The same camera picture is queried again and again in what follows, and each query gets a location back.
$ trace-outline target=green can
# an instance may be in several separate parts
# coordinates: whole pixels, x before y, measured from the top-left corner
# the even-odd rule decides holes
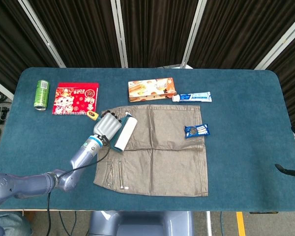
[[[34,107],[36,110],[44,111],[48,104],[49,94],[49,82],[46,80],[40,80],[37,82],[36,95],[34,101]]]

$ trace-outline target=table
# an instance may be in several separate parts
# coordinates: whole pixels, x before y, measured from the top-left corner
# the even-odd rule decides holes
[[[170,99],[128,102],[128,81],[166,77],[174,78],[178,93],[211,92],[212,103],[192,103],[201,106],[211,132],[205,137],[208,197],[113,192],[93,184],[91,167],[72,192],[52,192],[51,209],[295,210],[295,178],[274,166],[295,169],[295,141],[278,78],[266,70],[29,68],[20,77],[0,143],[0,173],[25,176],[71,169],[69,160],[92,134],[94,121],[52,115],[58,82],[99,82],[96,110],[101,112],[130,104],[172,104]],[[37,111],[35,88],[42,79],[50,82],[48,108]],[[9,199],[0,208],[46,209],[46,196]]]

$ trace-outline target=gray floor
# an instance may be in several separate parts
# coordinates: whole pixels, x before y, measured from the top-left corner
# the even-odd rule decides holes
[[[211,212],[211,225],[213,236],[221,236],[220,212]],[[70,230],[74,223],[74,212],[64,211],[63,220],[67,229]],[[244,224],[247,236],[294,236],[295,235],[295,212],[280,212],[278,214],[249,214],[244,213]],[[77,212],[77,224],[73,235],[84,236],[89,227],[89,211]],[[66,233],[61,225],[58,212],[51,212],[52,228],[50,236],[65,236]],[[32,221],[34,236],[45,236],[48,228],[47,212],[38,211]],[[224,236],[237,236],[237,220],[235,212],[223,212]],[[205,212],[194,212],[195,236],[206,236]]]

